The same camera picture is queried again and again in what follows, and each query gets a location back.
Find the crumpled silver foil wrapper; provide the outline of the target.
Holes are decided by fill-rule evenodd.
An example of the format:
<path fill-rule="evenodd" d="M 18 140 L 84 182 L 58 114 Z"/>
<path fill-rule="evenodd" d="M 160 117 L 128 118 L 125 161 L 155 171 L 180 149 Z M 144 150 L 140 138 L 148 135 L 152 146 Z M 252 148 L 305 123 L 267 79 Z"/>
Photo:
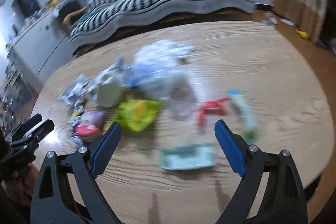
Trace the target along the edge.
<path fill-rule="evenodd" d="M 80 146 L 83 145 L 83 142 L 80 138 L 80 136 L 76 132 L 77 126 L 80 125 L 81 123 L 81 116 L 84 113 L 84 108 L 77 109 L 74 111 L 70 117 L 70 120 L 68 121 L 68 124 L 70 125 L 70 136 L 73 142 L 76 144 L 76 147 L 79 148 Z"/>

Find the pink mushroom squishy toy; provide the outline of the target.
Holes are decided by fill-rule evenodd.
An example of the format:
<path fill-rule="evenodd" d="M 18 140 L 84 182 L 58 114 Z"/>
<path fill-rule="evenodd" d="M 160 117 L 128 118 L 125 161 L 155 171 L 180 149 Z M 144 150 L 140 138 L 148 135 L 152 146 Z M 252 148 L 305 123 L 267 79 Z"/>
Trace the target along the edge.
<path fill-rule="evenodd" d="M 84 111 L 76 132 L 83 141 L 91 142 L 102 134 L 105 120 L 104 111 Z"/>

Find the white sideboard cabinet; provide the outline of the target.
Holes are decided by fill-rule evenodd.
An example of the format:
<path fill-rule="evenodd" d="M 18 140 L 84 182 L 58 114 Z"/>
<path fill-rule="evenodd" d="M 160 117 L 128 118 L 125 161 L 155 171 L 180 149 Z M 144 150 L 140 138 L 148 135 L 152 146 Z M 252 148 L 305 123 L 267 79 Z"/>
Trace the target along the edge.
<path fill-rule="evenodd" d="M 68 35 L 56 17 L 56 10 L 44 13 L 16 38 L 7 58 L 28 85 L 40 93 L 50 76 L 73 60 Z"/>

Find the green blue small wrapper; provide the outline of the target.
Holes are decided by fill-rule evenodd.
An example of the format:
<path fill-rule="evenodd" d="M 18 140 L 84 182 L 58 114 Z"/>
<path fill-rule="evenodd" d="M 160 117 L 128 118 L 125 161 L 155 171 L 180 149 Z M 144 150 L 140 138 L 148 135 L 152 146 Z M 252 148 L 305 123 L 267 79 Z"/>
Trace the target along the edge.
<path fill-rule="evenodd" d="M 257 119 L 246 101 L 245 97 L 242 95 L 241 91 L 238 89 L 232 89 L 227 92 L 231 103 L 234 105 L 235 109 L 238 111 L 243 123 L 243 135 L 244 139 L 248 144 L 252 144 L 257 138 L 258 122 Z"/>

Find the crumpled white paper carton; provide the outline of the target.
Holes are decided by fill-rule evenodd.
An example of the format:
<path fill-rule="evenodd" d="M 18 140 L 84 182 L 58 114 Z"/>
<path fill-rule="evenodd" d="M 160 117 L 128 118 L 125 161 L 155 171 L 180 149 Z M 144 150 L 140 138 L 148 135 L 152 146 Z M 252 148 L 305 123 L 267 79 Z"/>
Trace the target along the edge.
<path fill-rule="evenodd" d="M 122 65 L 114 63 L 94 78 L 92 91 L 99 106 L 113 107 L 120 103 L 125 87 L 125 70 Z"/>

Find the green yellow snack wrapper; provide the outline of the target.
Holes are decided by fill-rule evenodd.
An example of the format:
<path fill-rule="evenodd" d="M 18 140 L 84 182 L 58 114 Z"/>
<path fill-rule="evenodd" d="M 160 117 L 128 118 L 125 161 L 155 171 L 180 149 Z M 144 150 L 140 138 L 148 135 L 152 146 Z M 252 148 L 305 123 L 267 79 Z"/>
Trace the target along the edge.
<path fill-rule="evenodd" d="M 155 122 L 162 103 L 149 100 L 129 100 L 119 104 L 112 121 L 126 131 L 142 132 Z"/>

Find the mint green plastic tray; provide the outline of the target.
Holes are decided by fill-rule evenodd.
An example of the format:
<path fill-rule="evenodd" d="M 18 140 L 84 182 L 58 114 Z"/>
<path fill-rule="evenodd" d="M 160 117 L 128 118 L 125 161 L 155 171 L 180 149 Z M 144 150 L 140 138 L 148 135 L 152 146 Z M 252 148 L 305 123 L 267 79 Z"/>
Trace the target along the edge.
<path fill-rule="evenodd" d="M 213 144 L 189 144 L 159 151 L 159 167 L 165 170 L 196 170 L 213 167 L 217 163 Z"/>

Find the red cigarette box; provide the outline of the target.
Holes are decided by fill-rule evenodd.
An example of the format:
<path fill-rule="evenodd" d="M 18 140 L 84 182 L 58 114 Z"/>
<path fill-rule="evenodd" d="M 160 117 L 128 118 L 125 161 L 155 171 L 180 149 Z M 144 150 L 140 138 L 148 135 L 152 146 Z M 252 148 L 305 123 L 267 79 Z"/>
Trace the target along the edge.
<path fill-rule="evenodd" d="M 230 101 L 229 97 L 223 97 L 218 100 L 201 103 L 197 108 L 197 130 L 202 131 L 205 128 L 209 115 L 227 116 L 230 113 L 228 109 Z"/>

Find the clear plastic bag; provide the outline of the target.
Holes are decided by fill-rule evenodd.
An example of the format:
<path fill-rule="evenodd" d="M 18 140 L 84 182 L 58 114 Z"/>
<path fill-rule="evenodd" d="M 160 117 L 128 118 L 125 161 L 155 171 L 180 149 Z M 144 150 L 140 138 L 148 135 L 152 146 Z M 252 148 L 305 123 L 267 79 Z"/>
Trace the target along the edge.
<path fill-rule="evenodd" d="M 146 98 L 162 102 L 175 120 L 183 121 L 193 112 L 197 99 L 184 68 L 194 46 L 159 40 L 143 46 L 128 70 L 127 86 Z"/>

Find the yellow toy duck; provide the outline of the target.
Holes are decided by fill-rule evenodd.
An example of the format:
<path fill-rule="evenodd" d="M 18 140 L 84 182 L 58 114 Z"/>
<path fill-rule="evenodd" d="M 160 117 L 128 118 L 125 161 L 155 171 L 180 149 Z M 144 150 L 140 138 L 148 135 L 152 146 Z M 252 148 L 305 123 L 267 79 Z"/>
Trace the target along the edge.
<path fill-rule="evenodd" d="M 302 39 L 307 40 L 309 38 L 309 35 L 304 31 L 297 30 L 296 32 L 297 32 L 298 36 Z"/>

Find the white slipper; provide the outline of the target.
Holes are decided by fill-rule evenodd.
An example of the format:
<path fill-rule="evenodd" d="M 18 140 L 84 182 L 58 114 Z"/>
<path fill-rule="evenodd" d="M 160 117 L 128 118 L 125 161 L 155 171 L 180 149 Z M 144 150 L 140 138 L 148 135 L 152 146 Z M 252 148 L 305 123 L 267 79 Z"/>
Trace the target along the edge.
<path fill-rule="evenodd" d="M 265 19 L 262 21 L 262 23 L 264 23 L 267 26 L 272 26 L 274 27 L 275 25 L 278 24 L 278 21 L 274 15 L 274 13 L 272 12 L 267 12 L 265 14 Z"/>

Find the dark wall television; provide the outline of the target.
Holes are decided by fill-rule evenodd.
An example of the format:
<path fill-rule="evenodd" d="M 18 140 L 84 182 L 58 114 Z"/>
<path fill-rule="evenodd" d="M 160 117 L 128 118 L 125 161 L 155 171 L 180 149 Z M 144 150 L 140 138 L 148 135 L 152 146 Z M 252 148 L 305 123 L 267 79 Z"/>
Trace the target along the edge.
<path fill-rule="evenodd" d="M 41 9 L 38 0 L 13 0 L 11 6 L 24 19 Z"/>

